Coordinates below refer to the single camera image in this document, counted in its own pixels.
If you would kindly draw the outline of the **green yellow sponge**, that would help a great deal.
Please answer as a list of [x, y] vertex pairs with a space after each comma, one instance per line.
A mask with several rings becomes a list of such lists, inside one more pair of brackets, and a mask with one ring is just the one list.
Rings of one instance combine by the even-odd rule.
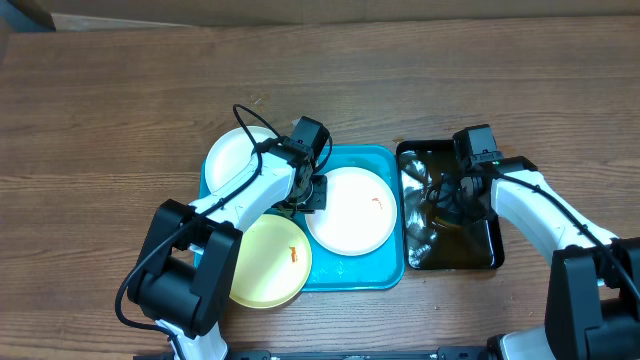
[[432, 223], [439, 227], [456, 228], [460, 227], [460, 217], [456, 213], [438, 213], [432, 216]]

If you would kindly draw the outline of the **white plate with stain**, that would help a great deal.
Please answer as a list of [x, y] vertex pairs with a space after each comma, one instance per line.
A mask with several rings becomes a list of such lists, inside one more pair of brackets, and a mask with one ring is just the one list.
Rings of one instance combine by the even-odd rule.
[[305, 216], [313, 238], [328, 251], [360, 256], [381, 247], [397, 220], [397, 203], [389, 185], [358, 167], [329, 171], [326, 207]]

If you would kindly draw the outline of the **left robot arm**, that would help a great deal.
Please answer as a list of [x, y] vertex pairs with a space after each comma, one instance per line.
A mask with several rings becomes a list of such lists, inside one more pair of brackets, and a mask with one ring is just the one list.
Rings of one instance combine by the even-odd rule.
[[163, 333], [170, 359], [225, 359], [217, 328], [228, 301], [244, 233], [265, 212], [288, 218], [326, 207], [320, 169], [332, 138], [301, 117], [289, 136], [251, 142], [247, 166], [208, 197], [156, 210], [136, 265], [114, 303], [119, 321]]

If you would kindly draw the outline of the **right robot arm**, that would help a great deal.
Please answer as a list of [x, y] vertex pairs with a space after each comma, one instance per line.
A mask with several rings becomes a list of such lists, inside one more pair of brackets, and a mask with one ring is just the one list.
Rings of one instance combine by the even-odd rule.
[[523, 156], [507, 158], [488, 125], [453, 136], [458, 170], [427, 194], [515, 226], [550, 265], [542, 325], [497, 335], [490, 359], [636, 359], [639, 241], [622, 240], [582, 215]]

